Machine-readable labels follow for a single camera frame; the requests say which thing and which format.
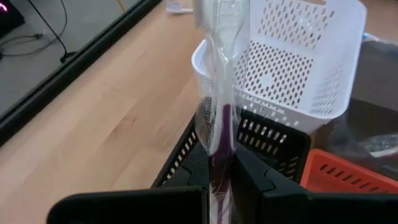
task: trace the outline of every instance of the black plastic divider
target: black plastic divider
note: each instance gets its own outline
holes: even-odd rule
[[[0,146],[17,133],[161,0],[140,0],[0,116]]]

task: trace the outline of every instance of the black plastic bin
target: black plastic bin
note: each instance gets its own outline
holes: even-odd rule
[[[269,166],[300,183],[310,149],[310,136],[250,111],[242,110],[236,139]],[[152,187],[160,187],[169,180],[196,144],[201,143],[195,132],[194,116]]]

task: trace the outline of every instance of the orange basket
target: orange basket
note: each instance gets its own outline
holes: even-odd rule
[[[320,149],[307,157],[300,183],[314,192],[398,193],[398,182]]]

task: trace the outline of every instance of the wooden desk surface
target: wooden desk surface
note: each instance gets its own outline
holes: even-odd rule
[[[0,223],[78,192],[148,188],[198,103],[191,14],[161,3],[0,149]]]

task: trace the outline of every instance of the plastic wrap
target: plastic wrap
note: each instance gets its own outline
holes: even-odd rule
[[[235,145],[234,124],[239,119],[234,68],[238,61],[241,67],[247,67],[249,3],[219,0],[197,5],[201,5],[200,10],[195,8],[197,22],[207,31],[203,62],[209,79],[200,83],[195,129],[209,155],[210,223],[230,223],[233,199],[229,168]]]

